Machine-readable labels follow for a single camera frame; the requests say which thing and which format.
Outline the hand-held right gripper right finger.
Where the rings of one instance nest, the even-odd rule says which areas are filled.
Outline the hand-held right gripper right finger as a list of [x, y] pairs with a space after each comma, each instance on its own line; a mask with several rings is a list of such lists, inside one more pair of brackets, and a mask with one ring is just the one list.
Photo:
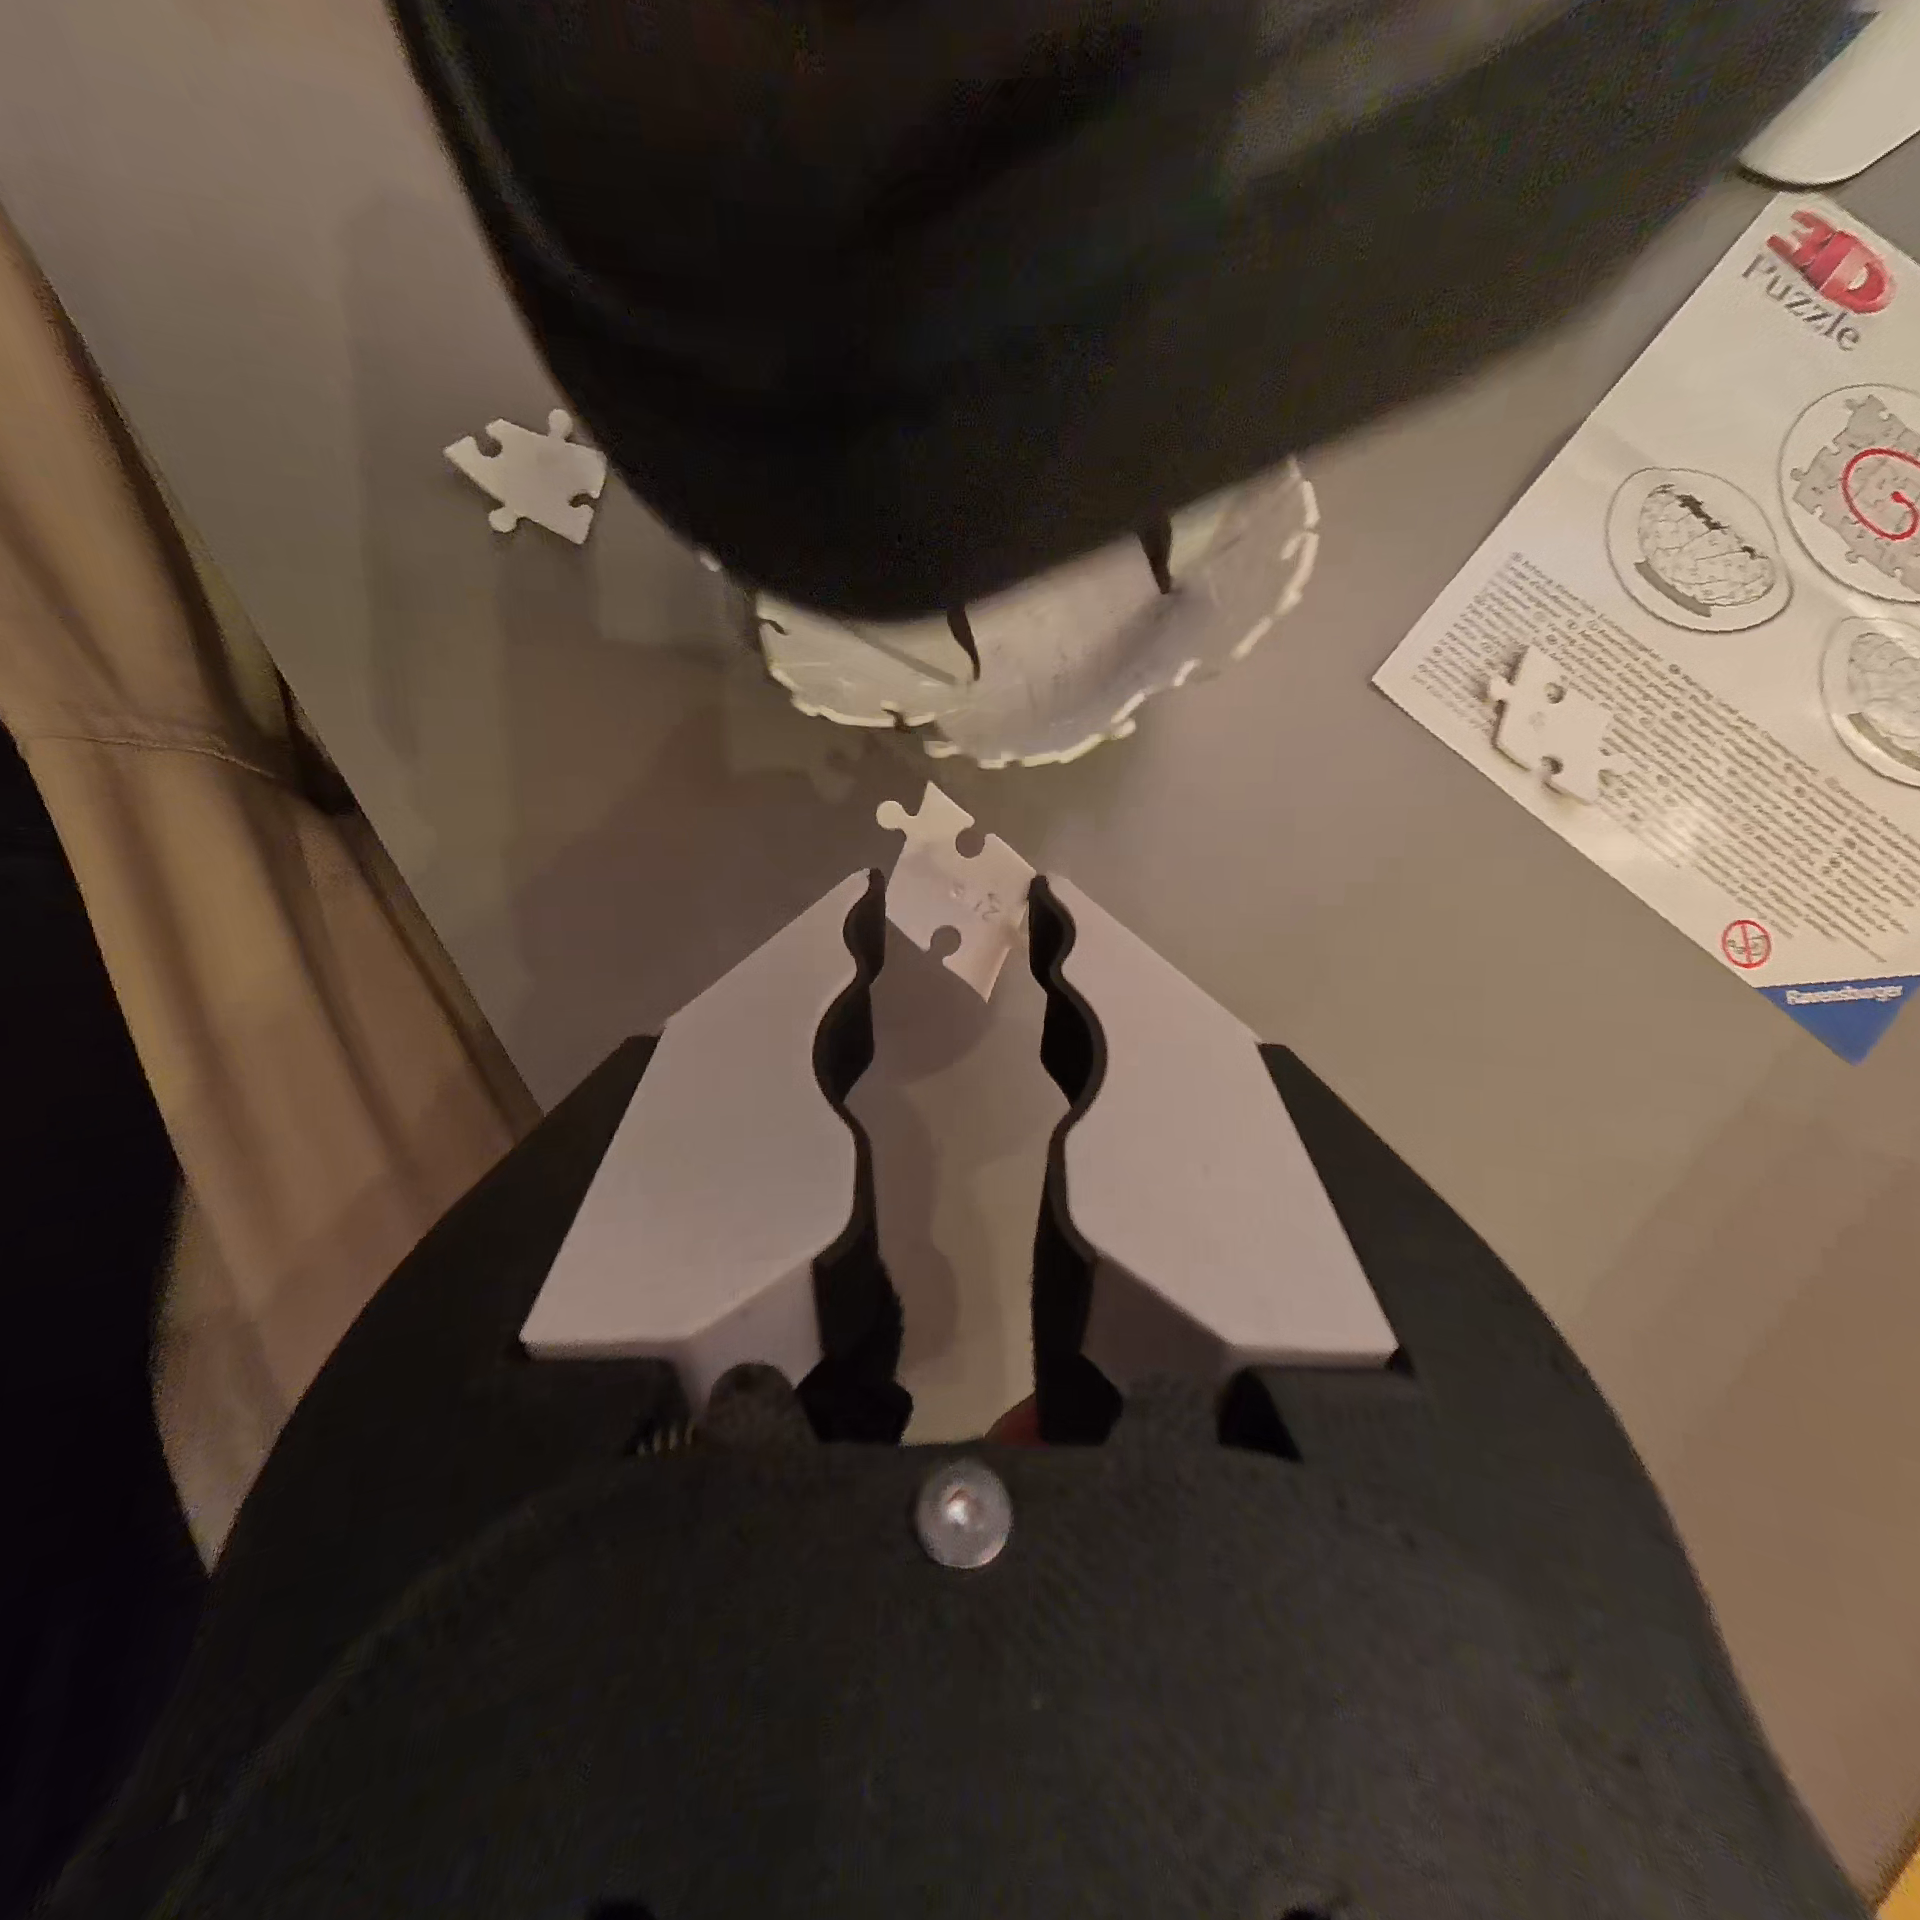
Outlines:
[[1216, 1407], [1267, 1369], [1386, 1369], [1398, 1338], [1254, 1028], [1064, 877], [1032, 884], [1026, 935], [1065, 1101], [1030, 1272], [1038, 1436], [1095, 1444], [1153, 1380]]

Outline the white stand base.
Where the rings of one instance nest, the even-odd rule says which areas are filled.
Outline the white stand base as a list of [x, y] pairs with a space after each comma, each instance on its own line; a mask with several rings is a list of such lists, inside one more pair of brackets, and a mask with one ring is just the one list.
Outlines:
[[1918, 3], [1848, 3], [1821, 63], [1739, 152], [1784, 188], [1858, 179], [1918, 133]]

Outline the white instruction leaflet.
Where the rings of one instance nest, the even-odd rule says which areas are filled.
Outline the white instruction leaflet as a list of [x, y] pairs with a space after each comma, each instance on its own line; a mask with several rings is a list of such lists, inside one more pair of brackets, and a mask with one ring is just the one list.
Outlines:
[[[1858, 1065], [1918, 988], [1916, 261], [1772, 198], [1374, 675], [1574, 853]], [[1538, 646], [1600, 802], [1494, 748]]]

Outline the person's beige trousers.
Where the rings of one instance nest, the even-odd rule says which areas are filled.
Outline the person's beige trousers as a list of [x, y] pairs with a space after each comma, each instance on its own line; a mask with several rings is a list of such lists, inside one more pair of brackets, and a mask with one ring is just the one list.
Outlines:
[[11, 223], [2, 403], [3, 728], [181, 1176], [148, 1399], [211, 1569], [354, 1319], [540, 1106]]

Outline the white puzzle piece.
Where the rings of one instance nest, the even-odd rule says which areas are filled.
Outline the white puzzle piece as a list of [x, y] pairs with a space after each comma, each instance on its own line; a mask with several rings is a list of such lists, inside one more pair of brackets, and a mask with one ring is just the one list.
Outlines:
[[888, 922], [926, 955], [950, 935], [940, 967], [989, 1002], [1023, 937], [1036, 868], [989, 830], [964, 846], [976, 818], [932, 781], [915, 809], [895, 798], [875, 804], [875, 828], [899, 837], [886, 879]]
[[1546, 792], [1582, 806], [1601, 801], [1613, 717], [1580, 692], [1547, 650], [1527, 644], [1485, 684], [1494, 750]]
[[591, 536], [597, 503], [612, 464], [594, 445], [576, 439], [576, 420], [564, 406], [552, 408], [541, 430], [495, 418], [476, 437], [442, 448], [443, 462], [492, 503], [487, 524], [495, 535], [513, 535], [521, 524], [581, 549]]

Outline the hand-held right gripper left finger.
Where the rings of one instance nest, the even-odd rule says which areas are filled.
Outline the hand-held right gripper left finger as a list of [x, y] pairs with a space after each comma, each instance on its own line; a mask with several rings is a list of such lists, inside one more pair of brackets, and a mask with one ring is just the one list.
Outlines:
[[826, 1441], [898, 1442], [903, 1313], [850, 1096], [874, 1060], [883, 881], [858, 871], [671, 1014], [520, 1328], [553, 1363], [733, 1371]]

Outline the partly built puzzle ball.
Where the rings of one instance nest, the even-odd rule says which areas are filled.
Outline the partly built puzzle ball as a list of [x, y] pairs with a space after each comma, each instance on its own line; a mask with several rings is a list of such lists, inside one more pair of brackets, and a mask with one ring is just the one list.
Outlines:
[[1318, 494], [1295, 459], [1017, 589], [905, 622], [757, 591], [753, 644], [795, 712], [984, 770], [1064, 767], [1150, 702], [1275, 637], [1312, 580]]

